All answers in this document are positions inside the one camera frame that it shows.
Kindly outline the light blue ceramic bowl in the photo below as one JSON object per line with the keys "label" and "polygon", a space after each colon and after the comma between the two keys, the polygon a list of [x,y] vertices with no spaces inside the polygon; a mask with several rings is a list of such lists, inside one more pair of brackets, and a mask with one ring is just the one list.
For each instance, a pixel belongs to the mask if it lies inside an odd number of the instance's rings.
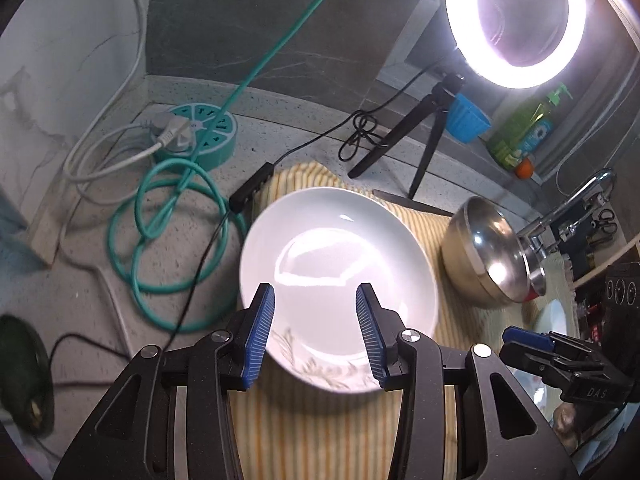
{"label": "light blue ceramic bowl", "polygon": [[533,330],[536,333],[557,333],[567,335],[567,318],[563,305],[559,299],[553,299],[537,314]]}

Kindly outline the large steel bowl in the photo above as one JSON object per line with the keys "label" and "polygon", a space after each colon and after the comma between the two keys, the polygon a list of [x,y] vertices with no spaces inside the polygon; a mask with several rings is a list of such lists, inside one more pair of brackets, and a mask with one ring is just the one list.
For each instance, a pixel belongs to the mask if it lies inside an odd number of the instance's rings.
{"label": "large steel bowl", "polygon": [[450,282],[474,306],[524,304],[530,284],[547,288],[540,258],[522,248],[518,233],[483,197],[469,198],[451,217],[440,251]]}

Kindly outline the white plate with gold leaf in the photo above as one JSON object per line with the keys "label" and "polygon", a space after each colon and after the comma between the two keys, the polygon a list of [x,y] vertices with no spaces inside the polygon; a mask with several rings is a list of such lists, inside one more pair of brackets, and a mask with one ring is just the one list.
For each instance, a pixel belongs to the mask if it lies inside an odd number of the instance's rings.
{"label": "white plate with gold leaf", "polygon": [[356,192],[305,188],[260,212],[242,249],[244,304],[262,283],[276,297],[270,358],[322,390],[378,388],[356,315],[360,284],[371,284],[406,327],[435,333],[438,287],[424,249],[397,216]]}

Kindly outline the chrome kitchen faucet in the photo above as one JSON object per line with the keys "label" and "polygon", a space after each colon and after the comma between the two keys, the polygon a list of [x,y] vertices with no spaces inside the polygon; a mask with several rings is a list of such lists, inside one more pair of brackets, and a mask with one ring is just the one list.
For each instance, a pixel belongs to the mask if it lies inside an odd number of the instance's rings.
{"label": "chrome kitchen faucet", "polygon": [[577,234],[583,223],[608,204],[616,179],[612,168],[597,171],[560,206],[518,233],[522,248],[541,259],[557,252],[562,243]]}

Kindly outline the yellow striped cloth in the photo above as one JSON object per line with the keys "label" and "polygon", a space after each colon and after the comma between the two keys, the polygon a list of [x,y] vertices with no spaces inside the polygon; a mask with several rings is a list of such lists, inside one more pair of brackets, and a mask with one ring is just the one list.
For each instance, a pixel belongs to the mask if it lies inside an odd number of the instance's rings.
{"label": "yellow striped cloth", "polygon": [[[341,188],[369,197],[397,216],[416,236],[431,263],[439,310],[434,335],[444,347],[462,351],[474,344],[499,349],[509,326],[532,327],[536,304],[483,309],[458,294],[444,265],[440,245],[449,223],[346,185],[325,166],[304,162],[285,169],[254,201],[254,220],[278,198],[305,188]],[[378,388],[335,393],[306,384],[266,352],[260,374],[247,392],[231,397],[236,446],[247,479],[383,479],[395,443],[401,395]]]}

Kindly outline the orange fruit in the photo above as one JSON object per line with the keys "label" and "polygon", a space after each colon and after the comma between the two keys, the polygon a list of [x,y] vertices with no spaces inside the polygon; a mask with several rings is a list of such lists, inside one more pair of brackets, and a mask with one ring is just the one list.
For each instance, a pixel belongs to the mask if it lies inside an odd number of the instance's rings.
{"label": "orange fruit", "polygon": [[514,174],[521,180],[528,180],[533,177],[534,165],[529,158],[524,158],[518,166],[514,168]]}

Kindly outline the green dish soap bottle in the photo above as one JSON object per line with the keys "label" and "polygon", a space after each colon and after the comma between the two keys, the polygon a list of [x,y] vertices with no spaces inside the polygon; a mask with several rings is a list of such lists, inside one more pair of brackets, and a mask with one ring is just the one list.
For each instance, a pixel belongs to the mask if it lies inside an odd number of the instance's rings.
{"label": "green dish soap bottle", "polygon": [[489,155],[503,169],[514,170],[555,128],[556,111],[573,99],[560,82],[546,93],[527,98],[487,142]]}

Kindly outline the blue ribbed cup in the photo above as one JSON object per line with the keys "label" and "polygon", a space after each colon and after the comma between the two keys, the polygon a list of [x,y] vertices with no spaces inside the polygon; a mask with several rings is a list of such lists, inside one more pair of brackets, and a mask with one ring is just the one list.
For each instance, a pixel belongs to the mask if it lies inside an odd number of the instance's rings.
{"label": "blue ribbed cup", "polygon": [[446,130],[462,143],[469,143],[491,127],[489,117],[463,94],[449,107]]}

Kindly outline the teal round power strip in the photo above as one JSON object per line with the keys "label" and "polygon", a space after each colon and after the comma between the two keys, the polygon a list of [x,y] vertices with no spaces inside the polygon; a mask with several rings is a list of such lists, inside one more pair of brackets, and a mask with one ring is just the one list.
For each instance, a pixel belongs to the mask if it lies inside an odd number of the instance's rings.
{"label": "teal round power strip", "polygon": [[186,103],[156,114],[149,123],[150,138],[155,144],[168,127],[176,126],[176,136],[164,148],[153,154],[159,164],[168,158],[188,159],[202,139],[203,146],[195,162],[210,171],[232,157],[238,123],[229,112],[219,113],[219,107],[208,103]]}

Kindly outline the black tripod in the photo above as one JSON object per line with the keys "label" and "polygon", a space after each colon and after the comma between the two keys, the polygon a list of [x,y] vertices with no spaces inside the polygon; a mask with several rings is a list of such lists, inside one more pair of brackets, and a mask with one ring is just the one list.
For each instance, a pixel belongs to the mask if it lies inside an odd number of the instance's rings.
{"label": "black tripod", "polygon": [[375,162],[381,159],[391,148],[396,146],[403,138],[412,133],[413,130],[424,121],[425,118],[434,116],[434,124],[432,125],[430,135],[420,164],[416,168],[416,173],[410,184],[408,199],[412,200],[416,195],[416,191],[420,188],[420,184],[426,174],[428,165],[430,164],[437,145],[446,128],[448,113],[458,93],[464,85],[464,78],[459,74],[448,74],[442,81],[435,84],[432,91],[416,104],[410,112],[401,119],[400,122],[389,133],[384,136],[381,146],[376,146],[369,154],[363,157],[358,164],[349,171],[348,176],[351,179],[357,179],[366,170],[368,170]]}

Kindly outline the dark green round object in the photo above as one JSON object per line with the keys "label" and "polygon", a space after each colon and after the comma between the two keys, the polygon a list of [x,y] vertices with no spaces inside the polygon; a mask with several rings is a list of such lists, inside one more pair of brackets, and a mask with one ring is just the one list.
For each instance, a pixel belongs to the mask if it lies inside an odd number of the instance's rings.
{"label": "dark green round object", "polygon": [[40,336],[14,315],[1,315],[1,404],[14,422],[35,437],[54,425],[49,358]]}

